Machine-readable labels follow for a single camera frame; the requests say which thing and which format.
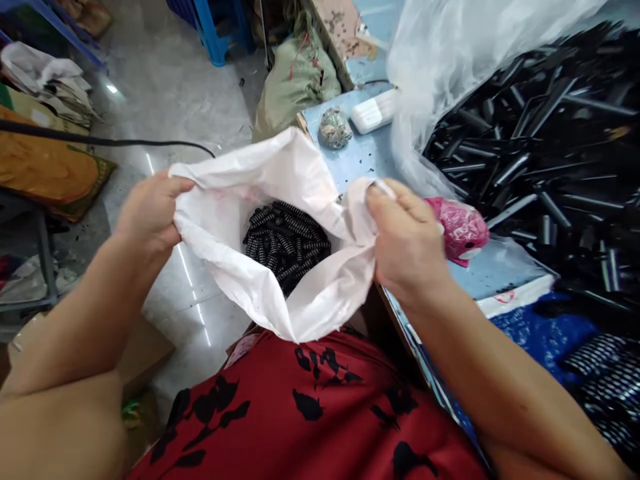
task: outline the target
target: workbench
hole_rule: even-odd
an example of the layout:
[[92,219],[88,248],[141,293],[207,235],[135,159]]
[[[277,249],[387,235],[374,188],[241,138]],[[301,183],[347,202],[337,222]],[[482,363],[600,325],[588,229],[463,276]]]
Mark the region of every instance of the workbench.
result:
[[386,50],[403,4],[403,0],[303,0],[344,91],[387,79]]

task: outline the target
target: tiled floor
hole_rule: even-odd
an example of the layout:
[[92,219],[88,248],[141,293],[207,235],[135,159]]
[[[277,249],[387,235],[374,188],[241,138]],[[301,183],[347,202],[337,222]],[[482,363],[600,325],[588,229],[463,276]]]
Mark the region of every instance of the tiled floor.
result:
[[[264,52],[231,52],[214,67],[195,32],[159,0],[104,2],[113,25],[101,41],[104,74],[87,76],[96,85],[95,109],[104,123],[92,134],[107,138],[179,139],[206,145],[216,154],[251,142],[251,125],[267,72]],[[245,82],[239,86],[241,78]],[[118,163],[86,220],[59,242],[86,267],[117,222],[136,182],[176,162],[207,158],[184,147],[98,148]],[[176,346],[170,363],[154,380],[166,417],[178,390],[214,374],[225,350],[244,332],[249,318],[222,294],[202,262],[179,245],[155,282],[144,308]]]

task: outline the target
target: black cable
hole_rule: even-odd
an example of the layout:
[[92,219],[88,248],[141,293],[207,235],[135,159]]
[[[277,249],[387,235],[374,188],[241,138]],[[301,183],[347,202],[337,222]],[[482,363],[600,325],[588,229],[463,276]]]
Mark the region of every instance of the black cable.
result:
[[78,135],[75,133],[67,133],[59,130],[36,127],[26,123],[18,123],[9,120],[0,119],[0,131],[18,133],[20,135],[29,135],[31,137],[41,137],[51,140],[61,140],[66,142],[85,143],[87,145],[100,145],[102,147],[130,147],[132,145],[148,145],[151,147],[167,147],[169,145],[184,145],[185,147],[195,147],[204,150],[212,158],[215,155],[211,150],[197,143],[185,141],[151,141],[151,140],[110,140],[87,135]]

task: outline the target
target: pink plush toy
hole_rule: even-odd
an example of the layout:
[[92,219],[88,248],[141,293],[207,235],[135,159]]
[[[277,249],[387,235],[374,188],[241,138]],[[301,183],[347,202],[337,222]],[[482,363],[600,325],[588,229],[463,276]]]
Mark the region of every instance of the pink plush toy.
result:
[[442,197],[425,199],[443,226],[447,258],[463,267],[489,242],[489,229],[480,212],[466,203]]

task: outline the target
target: clear plastic sheet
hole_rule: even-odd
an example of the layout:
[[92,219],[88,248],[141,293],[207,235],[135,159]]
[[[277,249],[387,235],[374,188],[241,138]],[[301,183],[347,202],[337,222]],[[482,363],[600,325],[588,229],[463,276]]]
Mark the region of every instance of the clear plastic sheet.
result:
[[400,89],[391,150],[423,197],[455,198],[422,152],[438,120],[501,65],[556,40],[605,0],[406,0],[387,74]]

